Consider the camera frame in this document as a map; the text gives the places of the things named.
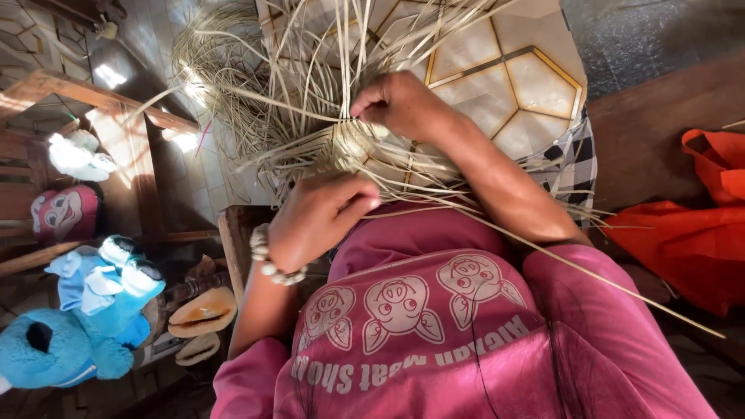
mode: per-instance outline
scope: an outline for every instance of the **person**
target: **person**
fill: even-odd
[[[437,147],[493,223],[635,290],[412,73],[372,82],[351,114]],[[213,418],[716,417],[640,300],[453,209],[380,203],[353,174],[295,185],[269,226],[269,259],[295,272],[343,241],[299,314],[297,287],[253,263]],[[386,212],[406,213],[361,220]]]

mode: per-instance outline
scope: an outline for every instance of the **red plastic bag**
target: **red plastic bag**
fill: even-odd
[[[700,154],[689,142],[701,135],[711,147]],[[692,304],[724,316],[730,306],[745,304],[745,135],[690,130],[682,147],[720,207],[640,204],[606,222],[653,229],[604,231]]]

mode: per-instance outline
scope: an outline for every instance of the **blue stuffed toy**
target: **blue stuffed toy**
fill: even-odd
[[[137,244],[111,236],[46,268],[60,275],[60,309],[31,310],[0,334],[0,394],[11,387],[72,387],[116,379],[150,334],[142,307],[165,287]]]

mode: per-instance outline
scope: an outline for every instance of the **beaded bracelet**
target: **beaded bracelet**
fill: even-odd
[[[251,239],[249,240],[249,246],[251,246],[251,259],[261,260],[264,262],[261,267],[261,272],[268,276],[275,284],[289,286],[304,280],[305,273],[308,271],[307,265],[300,268],[299,271],[285,274],[277,269],[274,263],[269,259],[269,244],[267,241],[268,233],[269,223],[262,224],[254,228],[253,232],[251,232]]]

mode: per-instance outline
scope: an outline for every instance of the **pink shirt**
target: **pink shirt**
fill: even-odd
[[[635,290],[600,251],[551,251]],[[212,417],[558,417],[542,309],[588,417],[716,417],[644,303],[539,252],[522,273],[513,260],[453,210],[361,222],[302,308],[293,353],[265,338],[225,362]]]

